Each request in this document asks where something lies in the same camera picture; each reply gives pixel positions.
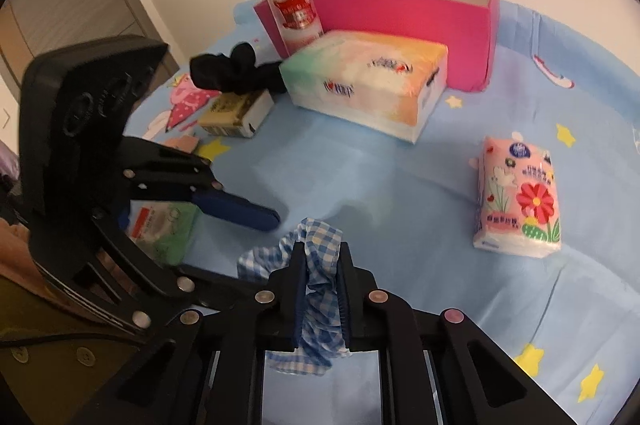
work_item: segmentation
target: blue and white checkered fabric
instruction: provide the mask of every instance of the blue and white checkered fabric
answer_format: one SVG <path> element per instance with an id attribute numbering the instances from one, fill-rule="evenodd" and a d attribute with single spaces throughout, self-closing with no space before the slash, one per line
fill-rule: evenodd
<path id="1" fill-rule="evenodd" d="M 293 245 L 305 243 L 308 270 L 302 339 L 293 353 L 267 352 L 267 363 L 281 373 L 324 375 L 331 359 L 350 353 L 344 346 L 340 330 L 335 273 L 342 231 L 322 221 L 303 219 L 296 230 L 280 240 L 277 247 L 254 248 L 238 259 L 238 277 L 246 280 L 266 279 L 269 274 L 289 264 Z"/>

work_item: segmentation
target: blue logo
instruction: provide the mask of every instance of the blue logo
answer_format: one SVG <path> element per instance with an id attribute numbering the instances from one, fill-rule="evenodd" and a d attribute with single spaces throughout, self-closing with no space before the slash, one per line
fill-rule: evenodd
<path id="1" fill-rule="evenodd" d="M 522 142 L 511 144 L 509 152 L 514 158 L 531 158 L 531 151 L 529 150 L 529 147 L 524 145 Z"/>

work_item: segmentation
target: barcode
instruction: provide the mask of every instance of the barcode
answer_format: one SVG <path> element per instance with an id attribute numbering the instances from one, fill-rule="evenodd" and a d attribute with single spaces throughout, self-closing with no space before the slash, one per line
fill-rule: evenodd
<path id="1" fill-rule="evenodd" d="M 208 127 L 206 129 L 209 134 L 213 134 L 214 136 L 244 136 L 242 128 L 220 128 L 216 126 Z"/>

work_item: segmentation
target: black cable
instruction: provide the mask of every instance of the black cable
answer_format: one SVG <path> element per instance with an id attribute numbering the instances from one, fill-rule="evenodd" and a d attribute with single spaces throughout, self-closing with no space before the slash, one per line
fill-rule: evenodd
<path id="1" fill-rule="evenodd" d="M 108 335 L 106 333 L 59 333 L 56 335 L 42 335 L 29 339 L 0 340 L 0 349 L 6 347 L 25 347 L 27 345 L 47 344 L 49 342 L 59 342 L 65 340 L 107 340 L 111 342 L 121 342 L 123 344 L 141 347 L 145 342 L 133 337 L 121 337 L 118 335 Z"/>

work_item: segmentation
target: cylindrical container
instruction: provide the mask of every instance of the cylindrical container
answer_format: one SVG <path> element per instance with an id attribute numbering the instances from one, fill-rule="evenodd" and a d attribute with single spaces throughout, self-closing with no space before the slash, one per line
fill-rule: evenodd
<path id="1" fill-rule="evenodd" d="M 289 55 L 322 35 L 313 0 L 268 0 Z"/>

